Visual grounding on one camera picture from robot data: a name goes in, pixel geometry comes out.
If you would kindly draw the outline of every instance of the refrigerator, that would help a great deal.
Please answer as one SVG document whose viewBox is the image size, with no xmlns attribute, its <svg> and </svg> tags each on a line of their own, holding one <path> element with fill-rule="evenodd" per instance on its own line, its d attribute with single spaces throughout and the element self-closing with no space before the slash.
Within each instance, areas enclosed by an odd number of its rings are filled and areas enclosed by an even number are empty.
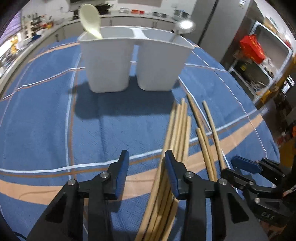
<svg viewBox="0 0 296 241">
<path fill-rule="evenodd" d="M 196 29 L 184 37 L 228 69 L 239 40 L 250 33 L 256 20 L 262 22 L 263 16 L 254 0 L 197 0 L 191 20 Z"/>
</svg>

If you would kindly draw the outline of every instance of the metal screw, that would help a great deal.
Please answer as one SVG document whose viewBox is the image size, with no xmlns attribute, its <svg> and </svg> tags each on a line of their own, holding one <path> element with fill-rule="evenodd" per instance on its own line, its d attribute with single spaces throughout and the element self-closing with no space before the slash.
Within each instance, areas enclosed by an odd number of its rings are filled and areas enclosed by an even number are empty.
<svg viewBox="0 0 296 241">
<path fill-rule="evenodd" d="M 100 174 L 100 177 L 101 178 L 107 178 L 109 176 L 109 173 L 108 172 L 102 172 L 101 174 Z"/>
<path fill-rule="evenodd" d="M 73 186 L 75 183 L 76 183 L 76 180 L 75 179 L 70 179 L 69 181 L 67 181 L 67 184 L 69 186 Z"/>
<path fill-rule="evenodd" d="M 226 185 L 227 184 L 227 180 L 224 178 L 219 179 L 219 183 L 222 185 Z"/>
<path fill-rule="evenodd" d="M 194 176 L 194 173 L 193 172 L 186 172 L 185 176 L 188 178 L 192 178 Z"/>
</svg>

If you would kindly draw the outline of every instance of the white countertop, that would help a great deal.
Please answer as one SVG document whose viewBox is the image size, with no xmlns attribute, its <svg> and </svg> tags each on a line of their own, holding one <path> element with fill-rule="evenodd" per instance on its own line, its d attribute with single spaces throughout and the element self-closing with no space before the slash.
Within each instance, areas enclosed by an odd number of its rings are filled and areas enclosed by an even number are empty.
<svg viewBox="0 0 296 241">
<path fill-rule="evenodd" d="M 110 11 L 110 14 L 101 15 L 101 18 L 107 17 L 140 17 L 140 18 L 151 18 L 156 20 L 163 20 L 167 22 L 174 23 L 175 20 L 168 16 L 167 18 L 160 18 L 153 16 L 151 13 L 148 14 L 132 14 L 132 13 L 119 13 L 118 10 Z M 4 86 L 9 81 L 10 77 L 12 76 L 13 72 L 17 69 L 17 67 L 25 60 L 25 58 L 39 45 L 41 44 L 46 38 L 48 38 L 51 34 L 55 31 L 59 30 L 60 28 L 64 27 L 65 25 L 80 22 L 80 19 L 76 20 L 65 20 L 60 25 L 54 25 L 54 27 L 47 29 L 44 31 L 44 34 L 37 40 L 35 40 L 31 45 L 29 45 L 10 65 L 10 67 L 6 70 L 6 72 L 0 77 L 0 93 L 2 92 Z"/>
</svg>

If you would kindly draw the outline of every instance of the cabinet handle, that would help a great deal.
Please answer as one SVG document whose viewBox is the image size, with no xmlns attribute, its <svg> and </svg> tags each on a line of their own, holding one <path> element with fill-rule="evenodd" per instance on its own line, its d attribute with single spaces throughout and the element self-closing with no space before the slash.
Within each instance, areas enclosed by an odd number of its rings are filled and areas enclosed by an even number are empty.
<svg viewBox="0 0 296 241">
<path fill-rule="evenodd" d="M 56 34 L 55 37 L 56 37 L 56 41 L 59 42 L 59 35 Z"/>
</svg>

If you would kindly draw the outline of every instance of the red bag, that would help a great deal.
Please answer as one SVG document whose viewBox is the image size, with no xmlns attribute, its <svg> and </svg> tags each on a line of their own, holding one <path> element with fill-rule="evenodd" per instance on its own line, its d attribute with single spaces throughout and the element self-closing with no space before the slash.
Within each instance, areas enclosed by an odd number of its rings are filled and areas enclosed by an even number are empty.
<svg viewBox="0 0 296 241">
<path fill-rule="evenodd" d="M 257 64 L 260 64 L 266 58 L 255 34 L 246 35 L 239 43 L 244 55 L 255 61 Z"/>
</svg>

